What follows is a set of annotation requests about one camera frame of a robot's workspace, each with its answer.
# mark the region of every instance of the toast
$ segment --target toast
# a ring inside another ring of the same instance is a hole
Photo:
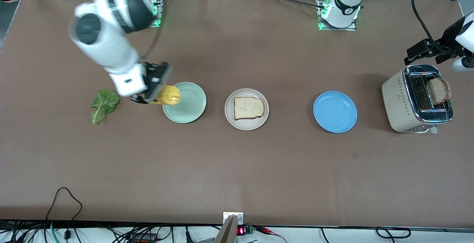
[[[234,98],[234,120],[255,119],[264,115],[265,107],[261,99],[252,97]]]
[[[428,81],[426,91],[431,96],[434,105],[443,104],[451,98],[451,88],[443,77],[437,77]]]

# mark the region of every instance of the blue plate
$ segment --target blue plate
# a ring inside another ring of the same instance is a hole
[[[346,94],[327,91],[318,96],[313,105],[314,118],[318,124],[333,133],[351,130],[357,121],[357,108]]]

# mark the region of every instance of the white plate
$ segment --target white plate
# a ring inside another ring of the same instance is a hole
[[[235,120],[234,115],[234,98],[235,97],[251,97],[256,99],[261,99],[264,103],[264,115],[259,118],[255,119],[242,119],[242,120]],[[266,100],[265,96],[256,91],[255,89],[251,88],[243,88],[235,91],[232,93],[229,98],[227,98],[226,105],[224,108],[226,113],[226,118],[231,125],[235,128],[245,131],[255,130],[262,126],[266,119],[268,118],[268,113],[270,111],[270,107],[268,106],[268,101]]]

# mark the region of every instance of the plate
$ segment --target plate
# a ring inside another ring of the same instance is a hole
[[[181,100],[176,105],[163,105],[164,114],[173,122],[191,123],[206,109],[206,93],[200,86],[188,81],[174,86],[180,90]]]
[[[346,94],[327,91],[318,96],[313,105],[314,118],[318,124],[333,133],[351,130],[357,121],[357,108]]]
[[[260,118],[255,118],[255,119],[235,120],[235,115],[234,115],[234,98],[235,97],[252,97],[256,99],[261,99],[264,103],[264,115]],[[250,131],[250,130],[255,130],[259,128],[265,123],[266,119],[268,118],[270,107],[268,105],[268,101],[266,100],[265,96],[262,93],[260,93],[259,91],[256,91],[255,89],[243,88],[243,89],[239,89],[235,91],[229,96],[229,98],[227,98],[224,111],[226,113],[226,118],[231,125],[233,125],[235,128],[240,129],[240,130]]]

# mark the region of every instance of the toaster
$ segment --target toaster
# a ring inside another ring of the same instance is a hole
[[[429,64],[414,64],[401,69],[382,85],[385,111],[393,130],[401,133],[436,134],[437,125],[453,118],[449,100],[434,105],[427,92],[427,82],[441,77]]]

